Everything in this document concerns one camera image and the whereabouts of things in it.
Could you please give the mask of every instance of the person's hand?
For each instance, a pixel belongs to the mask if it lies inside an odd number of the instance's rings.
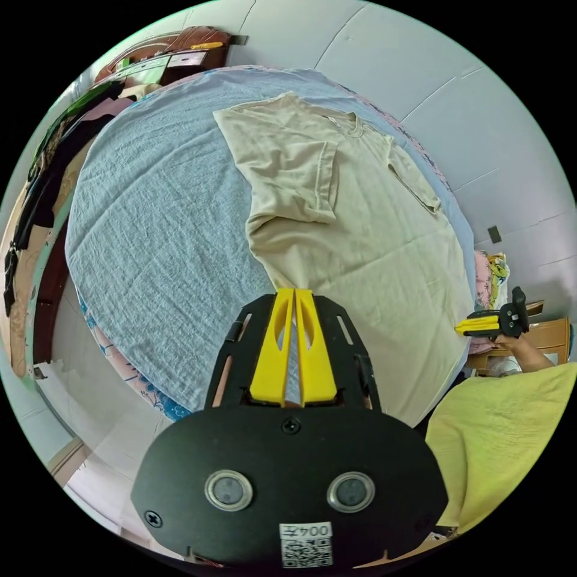
[[[523,338],[522,335],[519,338],[508,337],[506,335],[499,335],[495,339],[495,345],[496,346],[494,348],[515,350],[519,346],[519,342],[520,342],[521,338]]]

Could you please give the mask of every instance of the wooden furniture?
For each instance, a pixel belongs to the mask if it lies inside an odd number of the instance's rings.
[[[202,60],[196,63],[191,62],[191,46],[213,42],[222,42],[222,46],[200,51],[203,53]],[[191,26],[185,28],[182,32],[155,36],[148,40],[143,40],[119,54],[112,62],[102,68],[97,74],[94,83],[99,84],[105,79],[110,80],[119,73],[124,73],[124,77],[129,76],[130,74],[125,74],[128,68],[131,68],[134,74],[141,74],[144,70],[163,67],[163,75],[160,76],[160,81],[154,81],[153,83],[165,86],[196,72],[223,67],[227,59],[229,43],[229,34],[211,26]],[[186,61],[187,53],[189,55],[188,62]],[[167,59],[166,57],[175,55],[179,55],[179,58],[169,64],[170,58]],[[130,61],[129,66],[126,69],[117,70],[117,65],[124,60]],[[152,83],[149,80],[150,77],[150,75],[147,76],[145,84]]]
[[[527,340],[545,355],[552,355],[555,364],[567,362],[569,357],[569,319],[551,320],[529,326]],[[482,355],[469,355],[466,366],[481,371],[489,369],[495,358],[511,356],[508,350],[490,350]]]
[[[52,336],[56,315],[69,274],[64,255],[67,226],[68,220],[58,233],[38,288],[32,340],[32,361],[35,365],[52,360]]]
[[[220,67],[212,50],[183,50],[172,55],[159,55],[148,60],[130,64],[109,76],[101,84],[111,80],[124,79],[128,84],[159,84],[167,86],[177,80],[192,76],[198,72]]]

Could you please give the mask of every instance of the pink bedding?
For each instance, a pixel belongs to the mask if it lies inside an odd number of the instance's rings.
[[[486,311],[490,308],[492,273],[489,259],[484,252],[475,251],[475,310]],[[493,346],[487,338],[471,339],[470,355],[480,355],[491,350]]]

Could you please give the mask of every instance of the wooden cabinet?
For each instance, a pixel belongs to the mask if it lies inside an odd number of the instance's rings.
[[[191,46],[195,44],[213,42],[222,42],[222,46],[208,50],[203,58],[202,66],[204,70],[221,68],[225,65],[227,58],[230,35],[211,26],[191,26],[181,32],[155,36],[131,46],[128,50],[125,50],[116,56],[109,64],[104,66],[96,76],[94,83],[98,84],[104,79],[114,75],[117,72],[117,64],[122,62],[122,60],[129,60],[131,64],[143,63],[159,55],[166,56],[177,52],[185,52],[190,50]],[[191,74],[194,74],[194,71],[189,69],[188,75]],[[172,70],[171,78],[174,78],[175,75],[176,70]],[[166,81],[162,83],[162,85],[170,84],[170,82],[174,82],[174,80]]]
[[[527,340],[545,355],[556,355],[556,364],[567,362],[569,357],[569,319],[551,320],[529,326]],[[467,366],[486,370],[495,357],[511,356],[508,350],[490,350],[482,355],[470,355]]]

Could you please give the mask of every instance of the drawer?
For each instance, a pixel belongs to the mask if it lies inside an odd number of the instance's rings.
[[[529,332],[525,336],[538,349],[567,345],[569,343],[569,320],[551,320],[530,325]]]
[[[182,52],[171,56],[168,68],[175,66],[200,66],[206,57],[207,52]]]

